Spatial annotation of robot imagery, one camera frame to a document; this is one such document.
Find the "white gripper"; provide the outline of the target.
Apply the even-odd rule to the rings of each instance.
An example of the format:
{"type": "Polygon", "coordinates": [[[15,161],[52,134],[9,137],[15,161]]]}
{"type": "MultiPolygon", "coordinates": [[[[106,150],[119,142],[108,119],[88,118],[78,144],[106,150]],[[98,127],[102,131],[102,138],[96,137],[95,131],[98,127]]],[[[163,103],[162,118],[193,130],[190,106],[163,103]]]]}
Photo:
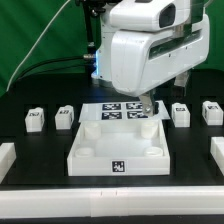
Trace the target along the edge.
{"type": "Polygon", "coordinates": [[[111,44],[112,85],[125,95],[141,95],[139,99],[144,115],[154,114],[152,97],[145,92],[176,76],[174,85],[185,88],[190,77],[187,70],[206,60],[210,37],[208,16],[204,15],[192,30],[193,33],[182,43],[171,39],[172,29],[158,33],[117,31],[114,34],[111,44]]]}

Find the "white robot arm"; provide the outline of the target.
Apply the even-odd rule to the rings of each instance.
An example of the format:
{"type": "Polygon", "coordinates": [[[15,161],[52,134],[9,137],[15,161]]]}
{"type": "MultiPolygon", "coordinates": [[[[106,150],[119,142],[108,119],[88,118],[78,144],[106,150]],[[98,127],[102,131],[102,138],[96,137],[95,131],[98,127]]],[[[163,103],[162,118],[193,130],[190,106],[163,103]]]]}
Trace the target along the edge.
{"type": "Polygon", "coordinates": [[[104,0],[92,78],[138,97],[157,113],[154,89],[204,62],[210,23],[204,0],[104,0]]]}

